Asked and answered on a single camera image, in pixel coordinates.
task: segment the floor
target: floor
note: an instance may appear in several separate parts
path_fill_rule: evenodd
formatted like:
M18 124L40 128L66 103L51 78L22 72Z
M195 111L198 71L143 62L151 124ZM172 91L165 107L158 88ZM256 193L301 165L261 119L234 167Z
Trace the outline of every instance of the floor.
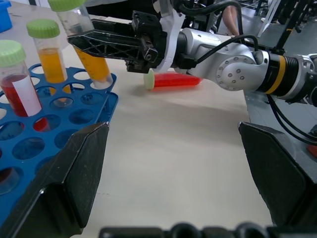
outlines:
M255 11L246 7L242 8L244 32L257 35L262 22L260 16L254 16ZM259 38L259 43L266 46L274 47L278 42L285 26L270 25ZM220 25L219 34L225 34L226 28L223 22ZM284 49L287 56L294 54L308 55L317 52L317 23L310 22L302 30L302 33L293 31L288 38ZM279 131L283 128L278 124L267 101L266 96L260 93L245 92L250 120L253 123L272 127ZM311 128L317 124L317 110L311 105L292 104L289 105L282 100L276 100L278 106L283 113L301 130L309 132ZM306 152L306 144L299 142L293 137L290 139L298 145L298 147Z

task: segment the light green screw cap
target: light green screw cap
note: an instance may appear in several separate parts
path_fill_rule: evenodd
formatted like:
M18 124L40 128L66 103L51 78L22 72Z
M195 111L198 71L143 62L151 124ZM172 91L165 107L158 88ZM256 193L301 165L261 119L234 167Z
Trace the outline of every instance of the light green screw cap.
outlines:
M25 52L17 41L0 41L0 67L9 67L25 60Z
M29 36L37 39L49 39L59 35L58 24L50 19L36 19L26 24Z
M149 73L143 74L144 86L147 90L154 89L155 76L153 70L149 70Z
M49 0L52 11L69 11L85 3L86 0Z

